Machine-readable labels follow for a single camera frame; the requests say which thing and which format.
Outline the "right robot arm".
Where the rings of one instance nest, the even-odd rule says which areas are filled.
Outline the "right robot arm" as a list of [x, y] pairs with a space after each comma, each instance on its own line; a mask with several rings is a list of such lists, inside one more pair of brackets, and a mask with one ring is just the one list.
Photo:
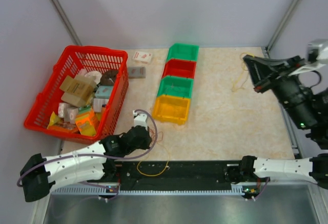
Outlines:
[[[295, 128], [307, 139], [327, 150], [327, 90], [314, 94], [299, 79], [304, 72], [318, 71], [305, 59], [270, 59], [245, 55], [246, 65], [257, 93], [271, 91]], [[246, 181], [254, 177], [303, 180], [327, 189], [327, 153], [302, 159], [267, 159], [247, 156], [239, 175]]]

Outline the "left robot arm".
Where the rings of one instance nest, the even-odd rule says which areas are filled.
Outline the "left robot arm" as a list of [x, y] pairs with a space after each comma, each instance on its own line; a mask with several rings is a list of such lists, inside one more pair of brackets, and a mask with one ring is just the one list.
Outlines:
[[17, 185], [23, 189], [25, 201], [34, 202], [71, 184], [111, 181], [116, 176], [116, 160], [127, 159], [135, 150], [150, 149], [151, 142], [150, 130], [136, 126], [63, 155], [43, 157], [38, 153], [21, 169]]

